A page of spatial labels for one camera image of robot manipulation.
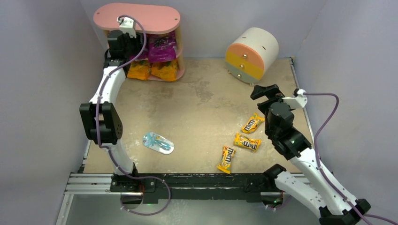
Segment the purple grape candy bag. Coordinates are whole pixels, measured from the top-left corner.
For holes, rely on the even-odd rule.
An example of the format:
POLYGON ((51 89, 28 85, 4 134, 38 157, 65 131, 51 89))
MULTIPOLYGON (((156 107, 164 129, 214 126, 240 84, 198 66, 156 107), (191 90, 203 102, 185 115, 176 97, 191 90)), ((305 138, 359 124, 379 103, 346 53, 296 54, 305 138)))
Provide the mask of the purple grape candy bag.
POLYGON ((147 58, 150 63, 175 60, 176 54, 177 45, 174 31, 160 35, 149 35, 147 58))
POLYGON ((148 60, 148 47, 145 47, 143 52, 137 57, 135 55, 130 57, 131 59, 135 59, 135 61, 142 61, 142 60, 148 60))

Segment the orange gummy candy bag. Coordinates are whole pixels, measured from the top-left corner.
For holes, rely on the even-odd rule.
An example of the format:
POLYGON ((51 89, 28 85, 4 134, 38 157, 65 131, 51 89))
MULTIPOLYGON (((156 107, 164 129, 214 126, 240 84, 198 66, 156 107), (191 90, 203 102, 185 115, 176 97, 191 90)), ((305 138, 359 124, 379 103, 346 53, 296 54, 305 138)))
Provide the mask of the orange gummy candy bag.
POLYGON ((130 64, 127 77, 130 79, 148 80, 151 74, 151 64, 146 60, 134 61, 130 64))
POLYGON ((151 74, 168 82, 176 81, 177 71, 177 59, 151 64, 151 74))

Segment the yellow M&M bag bottom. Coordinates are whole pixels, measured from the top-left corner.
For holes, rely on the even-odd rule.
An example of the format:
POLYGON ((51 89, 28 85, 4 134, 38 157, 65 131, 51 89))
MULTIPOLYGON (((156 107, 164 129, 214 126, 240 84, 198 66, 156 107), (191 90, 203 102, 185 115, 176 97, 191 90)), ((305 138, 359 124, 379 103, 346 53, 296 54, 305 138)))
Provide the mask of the yellow M&M bag bottom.
POLYGON ((222 158, 220 163, 216 166, 216 168, 226 174, 230 174, 231 161, 235 155, 235 152, 236 152, 235 149, 232 149, 228 146, 223 146, 222 158))

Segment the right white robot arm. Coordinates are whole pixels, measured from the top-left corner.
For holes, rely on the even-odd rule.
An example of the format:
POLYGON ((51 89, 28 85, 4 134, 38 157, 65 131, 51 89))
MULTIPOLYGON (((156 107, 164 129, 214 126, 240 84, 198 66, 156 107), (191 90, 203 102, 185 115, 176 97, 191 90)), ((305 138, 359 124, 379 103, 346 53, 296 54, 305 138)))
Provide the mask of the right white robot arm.
POLYGON ((254 86, 250 95, 252 100, 267 98, 267 101, 257 104, 265 116, 267 138, 310 184, 297 180, 279 164, 264 172, 264 180, 269 187, 297 199, 316 215, 322 225, 355 225, 370 210, 369 202, 344 188, 323 164, 309 140, 293 126, 295 117, 292 111, 306 106, 307 95, 303 89, 295 89, 292 97, 286 97, 276 84, 254 86))

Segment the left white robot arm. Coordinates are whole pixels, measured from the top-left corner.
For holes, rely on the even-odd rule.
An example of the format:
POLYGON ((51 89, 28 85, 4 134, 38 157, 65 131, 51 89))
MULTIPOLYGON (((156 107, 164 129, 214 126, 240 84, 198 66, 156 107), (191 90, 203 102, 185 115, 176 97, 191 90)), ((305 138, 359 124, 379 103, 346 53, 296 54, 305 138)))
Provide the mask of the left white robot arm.
POLYGON ((115 101, 131 63, 146 47, 147 35, 142 32, 132 36, 113 30, 108 32, 107 41, 101 82, 89 103, 80 105, 79 112, 87 138, 103 149, 113 164, 111 191, 116 188, 133 190, 142 182, 134 162, 128 159, 121 143, 123 125, 115 101))

